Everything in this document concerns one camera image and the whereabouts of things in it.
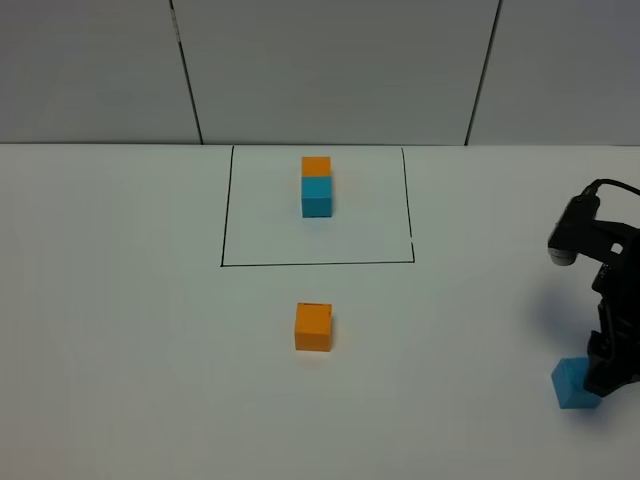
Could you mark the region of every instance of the cube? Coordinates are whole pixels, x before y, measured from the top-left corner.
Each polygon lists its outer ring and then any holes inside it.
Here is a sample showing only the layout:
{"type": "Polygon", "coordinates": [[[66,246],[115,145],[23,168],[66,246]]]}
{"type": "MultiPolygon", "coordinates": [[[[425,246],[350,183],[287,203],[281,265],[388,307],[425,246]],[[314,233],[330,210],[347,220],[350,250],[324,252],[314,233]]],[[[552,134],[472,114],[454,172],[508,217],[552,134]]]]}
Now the cube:
{"type": "Polygon", "coordinates": [[[303,218],[330,217],[333,214],[331,177],[302,177],[303,218]]]}
{"type": "Polygon", "coordinates": [[[331,305],[299,303],[296,312],[296,350],[331,350],[331,305]]]}
{"type": "Polygon", "coordinates": [[[563,358],[551,374],[558,403],[563,409],[596,408],[602,398],[584,389],[584,377],[589,368],[586,357],[563,358]]]}
{"type": "Polygon", "coordinates": [[[302,157],[303,177],[330,177],[331,157],[302,157]]]}

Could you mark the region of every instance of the black line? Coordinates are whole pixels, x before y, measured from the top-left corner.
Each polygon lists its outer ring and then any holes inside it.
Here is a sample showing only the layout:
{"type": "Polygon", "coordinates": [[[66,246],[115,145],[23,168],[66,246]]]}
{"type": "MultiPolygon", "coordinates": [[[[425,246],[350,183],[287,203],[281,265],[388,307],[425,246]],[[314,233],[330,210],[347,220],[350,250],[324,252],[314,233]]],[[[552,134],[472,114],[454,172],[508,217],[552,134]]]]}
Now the black line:
{"type": "Polygon", "coordinates": [[[200,119],[198,118],[198,109],[196,108],[196,101],[193,97],[193,88],[191,88],[191,79],[189,78],[189,70],[187,69],[187,60],[184,57],[184,50],[182,48],[182,38],[180,37],[180,29],[178,28],[178,17],[176,16],[176,10],[173,8],[173,0],[169,0],[169,7],[171,8],[172,21],[175,21],[175,27],[178,30],[178,48],[180,49],[180,57],[182,58],[182,68],[184,70],[184,78],[187,80],[187,88],[189,89],[189,98],[191,99],[191,108],[193,109],[193,117],[196,121],[196,128],[198,129],[198,138],[200,139],[200,145],[204,145],[202,139],[202,130],[200,129],[200,119]]]}
{"type": "Polygon", "coordinates": [[[222,259],[220,259],[220,266],[226,267],[224,264],[224,251],[227,246],[227,224],[229,223],[229,203],[231,200],[231,175],[233,173],[233,152],[236,146],[231,147],[231,160],[229,161],[229,189],[227,190],[227,212],[224,215],[224,237],[222,238],[222,259]]]}
{"type": "Polygon", "coordinates": [[[317,262],[317,263],[251,263],[251,264],[233,264],[221,265],[221,267],[300,267],[310,265],[398,265],[415,263],[413,260],[393,260],[378,262],[317,262]]]}
{"type": "Polygon", "coordinates": [[[407,218],[409,219],[409,237],[413,239],[413,230],[411,228],[411,210],[409,209],[409,187],[407,187],[407,164],[404,160],[404,148],[401,148],[400,150],[402,151],[402,169],[404,171],[404,194],[407,197],[407,218]]]}
{"type": "Polygon", "coordinates": [[[487,46],[487,54],[484,57],[484,65],[482,66],[482,73],[480,74],[480,82],[478,82],[478,91],[476,92],[476,99],[473,102],[473,110],[471,110],[471,119],[469,120],[469,128],[467,128],[467,136],[464,140],[465,146],[469,145],[469,138],[471,137],[471,130],[473,129],[473,122],[476,120],[476,111],[478,110],[478,103],[480,101],[480,94],[482,93],[482,87],[484,86],[484,77],[487,73],[487,66],[489,65],[489,57],[491,57],[491,50],[493,49],[493,40],[496,36],[496,29],[498,27],[498,20],[500,19],[500,12],[502,11],[502,0],[498,0],[498,8],[496,8],[496,16],[493,19],[493,28],[491,28],[491,36],[489,37],[489,45],[487,46]]]}

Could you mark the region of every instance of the gray wall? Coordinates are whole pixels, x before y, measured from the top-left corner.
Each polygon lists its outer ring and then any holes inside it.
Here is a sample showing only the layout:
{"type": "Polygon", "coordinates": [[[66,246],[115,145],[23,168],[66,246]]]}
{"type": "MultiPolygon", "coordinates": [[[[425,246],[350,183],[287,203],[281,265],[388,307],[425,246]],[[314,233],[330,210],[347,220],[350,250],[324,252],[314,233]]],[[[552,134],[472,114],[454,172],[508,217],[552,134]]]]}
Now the gray wall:
{"type": "Polygon", "coordinates": [[[205,143],[464,143],[497,0],[174,0],[205,143]]]}
{"type": "Polygon", "coordinates": [[[504,0],[472,144],[640,144],[640,2],[504,0]]]}
{"type": "Polygon", "coordinates": [[[0,142],[198,141],[168,1],[2,2],[0,142]]]}

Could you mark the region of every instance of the blue cube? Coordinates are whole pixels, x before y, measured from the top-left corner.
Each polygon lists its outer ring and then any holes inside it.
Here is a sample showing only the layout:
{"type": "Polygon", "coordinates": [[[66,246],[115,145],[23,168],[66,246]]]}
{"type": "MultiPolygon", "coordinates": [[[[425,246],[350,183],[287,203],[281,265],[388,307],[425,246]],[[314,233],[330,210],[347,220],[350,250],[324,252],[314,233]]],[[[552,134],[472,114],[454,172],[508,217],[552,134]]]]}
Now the blue cube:
{"type": "Polygon", "coordinates": [[[551,374],[560,408],[596,408],[600,405],[602,398],[583,387],[588,368],[586,357],[560,360],[551,374]]]}
{"type": "Polygon", "coordinates": [[[331,177],[302,177],[302,216],[330,217],[332,213],[331,177]]]}

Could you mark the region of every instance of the block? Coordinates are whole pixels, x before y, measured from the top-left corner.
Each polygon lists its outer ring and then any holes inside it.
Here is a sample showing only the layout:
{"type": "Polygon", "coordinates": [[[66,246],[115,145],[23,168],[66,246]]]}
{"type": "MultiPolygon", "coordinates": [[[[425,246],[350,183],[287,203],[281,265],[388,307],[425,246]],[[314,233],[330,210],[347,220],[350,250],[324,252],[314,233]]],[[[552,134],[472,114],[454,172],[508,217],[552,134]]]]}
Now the block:
{"type": "Polygon", "coordinates": [[[302,157],[303,177],[330,177],[331,157],[302,157]]]}
{"type": "Polygon", "coordinates": [[[560,408],[596,408],[600,405],[602,398],[583,387],[588,368],[589,359],[586,357],[560,360],[551,374],[560,408]]]}
{"type": "Polygon", "coordinates": [[[333,214],[331,177],[302,177],[302,216],[330,217],[333,214]]]}
{"type": "Polygon", "coordinates": [[[296,312],[296,350],[331,350],[331,305],[299,303],[296,312]]]}

